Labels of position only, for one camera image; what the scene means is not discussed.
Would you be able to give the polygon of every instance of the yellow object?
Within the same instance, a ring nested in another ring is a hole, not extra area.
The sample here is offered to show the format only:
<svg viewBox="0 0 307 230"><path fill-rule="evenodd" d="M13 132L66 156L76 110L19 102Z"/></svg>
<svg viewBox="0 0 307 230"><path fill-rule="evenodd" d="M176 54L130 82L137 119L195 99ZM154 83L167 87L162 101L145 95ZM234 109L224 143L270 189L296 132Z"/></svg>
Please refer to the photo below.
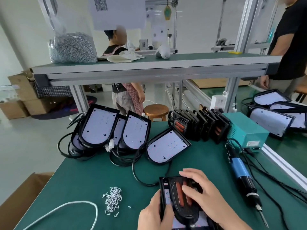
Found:
<svg viewBox="0 0 307 230"><path fill-rule="evenodd" d="M237 55L242 54L242 52L240 52L240 51L229 51L228 53L237 54Z"/></svg>
<svg viewBox="0 0 307 230"><path fill-rule="evenodd" d="M169 7L168 5L165 7L164 9L164 17L165 20L170 20L171 19L171 15L172 15L172 9L171 7Z"/></svg>

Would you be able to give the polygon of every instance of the gray pants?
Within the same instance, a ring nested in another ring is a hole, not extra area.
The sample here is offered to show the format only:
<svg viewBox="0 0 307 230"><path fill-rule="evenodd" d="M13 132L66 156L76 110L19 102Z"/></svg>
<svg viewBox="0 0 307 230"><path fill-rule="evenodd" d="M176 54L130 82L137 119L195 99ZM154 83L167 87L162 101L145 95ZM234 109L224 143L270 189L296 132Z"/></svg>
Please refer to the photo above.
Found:
<svg viewBox="0 0 307 230"><path fill-rule="evenodd" d="M128 91L114 93L112 92L113 105L116 109L120 110L120 113L124 116L127 115L128 111L135 113L132 98Z"/></svg>
<svg viewBox="0 0 307 230"><path fill-rule="evenodd" d="M271 80L269 82L269 89L278 89L284 93L285 96L291 98L292 93L296 90L298 85L303 81L304 77L299 77L293 80ZM255 82L255 85L260 87L260 78Z"/></svg>

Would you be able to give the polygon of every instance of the clear plastic bag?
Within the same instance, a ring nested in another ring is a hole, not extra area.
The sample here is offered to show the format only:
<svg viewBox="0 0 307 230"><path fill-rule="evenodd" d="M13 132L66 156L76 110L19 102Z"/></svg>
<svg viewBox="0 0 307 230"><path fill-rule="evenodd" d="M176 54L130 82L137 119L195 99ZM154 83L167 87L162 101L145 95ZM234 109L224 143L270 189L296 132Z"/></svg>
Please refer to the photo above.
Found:
<svg viewBox="0 0 307 230"><path fill-rule="evenodd" d="M59 3L57 15L50 16L54 38L48 43L52 63L97 62L94 39L85 17Z"/></svg>

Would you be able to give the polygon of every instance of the checkered apron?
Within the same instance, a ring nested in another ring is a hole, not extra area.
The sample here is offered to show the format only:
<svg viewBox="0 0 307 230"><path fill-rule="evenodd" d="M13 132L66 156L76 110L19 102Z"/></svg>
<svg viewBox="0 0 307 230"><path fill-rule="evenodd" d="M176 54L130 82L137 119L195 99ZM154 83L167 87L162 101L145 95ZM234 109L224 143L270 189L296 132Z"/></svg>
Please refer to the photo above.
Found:
<svg viewBox="0 0 307 230"><path fill-rule="evenodd" d="M111 54L104 54L104 55L114 55L114 53L119 48L121 48L121 46L116 47ZM138 97L138 93L137 93L136 89L131 85L131 83L123 83L122 85L125 87L125 89L128 91L129 95L132 98L133 105L134 105L134 108L135 108L135 112L138 115L142 115L142 113L144 112L144 107L143 107L143 103L139 102L140 99Z"/></svg>

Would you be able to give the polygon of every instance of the person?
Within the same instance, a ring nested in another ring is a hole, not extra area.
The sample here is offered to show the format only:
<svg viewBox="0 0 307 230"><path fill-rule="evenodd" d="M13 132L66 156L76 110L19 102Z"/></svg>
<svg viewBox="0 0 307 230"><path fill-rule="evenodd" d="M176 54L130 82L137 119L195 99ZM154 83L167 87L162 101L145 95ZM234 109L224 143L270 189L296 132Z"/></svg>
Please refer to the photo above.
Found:
<svg viewBox="0 0 307 230"><path fill-rule="evenodd" d="M224 200L219 190L208 180L206 175L197 169L183 169L179 174L192 178L203 189L199 193L193 188L183 185L182 191L194 199L202 210L224 230L252 230ZM174 211L171 205L166 205L163 220L160 219L160 190L152 197L149 205L140 212L138 230L171 230Z"/></svg>
<svg viewBox="0 0 307 230"><path fill-rule="evenodd" d="M268 54L282 56L277 74L262 76L256 85L279 89L291 97L305 76L307 66L307 0L283 0L287 8Z"/></svg>
<svg viewBox="0 0 307 230"><path fill-rule="evenodd" d="M124 28L104 31L109 38L109 46L104 55L118 55L127 50L123 46L127 42L127 33ZM140 83L114 83L112 84L112 100L115 108L126 116L128 111L141 115L143 113L143 102L145 94Z"/></svg>

